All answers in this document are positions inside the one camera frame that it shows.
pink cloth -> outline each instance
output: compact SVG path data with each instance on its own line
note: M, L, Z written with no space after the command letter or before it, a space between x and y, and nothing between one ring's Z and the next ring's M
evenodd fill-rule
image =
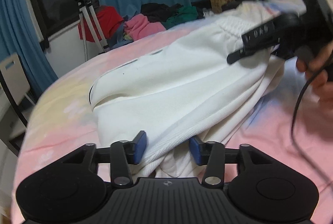
M150 23L147 16L142 14L135 15L124 23L124 32L133 40L140 40L161 31L165 31L165 27L160 22Z

hand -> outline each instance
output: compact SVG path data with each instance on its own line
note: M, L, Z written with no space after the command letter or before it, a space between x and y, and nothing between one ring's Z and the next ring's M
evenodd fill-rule
M308 80L329 58L333 50L333 42L322 48L318 56L309 63L309 67L300 59L297 59L296 67ZM327 82L328 75L323 70L311 83L313 92L320 97L319 105L325 109L333 110L333 82Z

red cloth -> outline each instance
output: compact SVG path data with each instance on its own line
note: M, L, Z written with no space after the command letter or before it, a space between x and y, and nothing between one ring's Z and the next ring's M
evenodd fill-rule
M101 6L99 7L98 12L96 13L98 22L101 26L101 29L103 31L104 37L106 39L111 38L111 36L115 33L115 31L118 29L118 27L121 25L122 21L124 20L116 11L114 7L111 6ZM90 17L91 22L93 23L93 27L96 31L97 37L99 40L102 38L100 37L97 27L95 25L95 22L92 17ZM81 24L78 25L80 39L82 40L82 29ZM84 19L84 31L86 33L86 39L87 41L95 42L93 35L90 32L90 29L88 27L87 21Z

white wall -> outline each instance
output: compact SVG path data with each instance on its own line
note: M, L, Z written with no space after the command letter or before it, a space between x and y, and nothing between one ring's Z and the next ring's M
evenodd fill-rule
M50 48L45 56L58 77L84 63L84 46L77 23L49 37ZM87 42L89 59L98 55L95 43Z

logo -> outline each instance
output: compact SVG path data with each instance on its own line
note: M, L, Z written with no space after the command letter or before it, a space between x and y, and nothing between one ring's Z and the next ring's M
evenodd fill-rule
M163 184L164 184L165 186L170 186L170 185L172 185L172 182L170 182L170 181L164 181Z

